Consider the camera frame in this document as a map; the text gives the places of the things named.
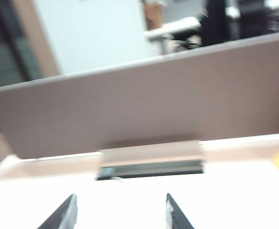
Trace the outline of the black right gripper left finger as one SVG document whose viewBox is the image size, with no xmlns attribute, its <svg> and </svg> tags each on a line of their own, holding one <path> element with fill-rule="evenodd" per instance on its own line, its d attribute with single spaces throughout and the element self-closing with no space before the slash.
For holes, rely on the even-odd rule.
<svg viewBox="0 0 279 229">
<path fill-rule="evenodd" d="M 77 223 L 77 215 L 77 195 L 71 194 L 38 228 L 73 229 Z"/>
</svg>

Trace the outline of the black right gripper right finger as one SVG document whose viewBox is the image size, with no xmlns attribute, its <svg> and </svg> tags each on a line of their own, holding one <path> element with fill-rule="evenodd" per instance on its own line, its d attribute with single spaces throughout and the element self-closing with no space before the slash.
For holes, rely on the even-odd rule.
<svg viewBox="0 0 279 229">
<path fill-rule="evenodd" d="M 165 221 L 166 229 L 194 229 L 170 193 L 166 195 Z"/>
</svg>

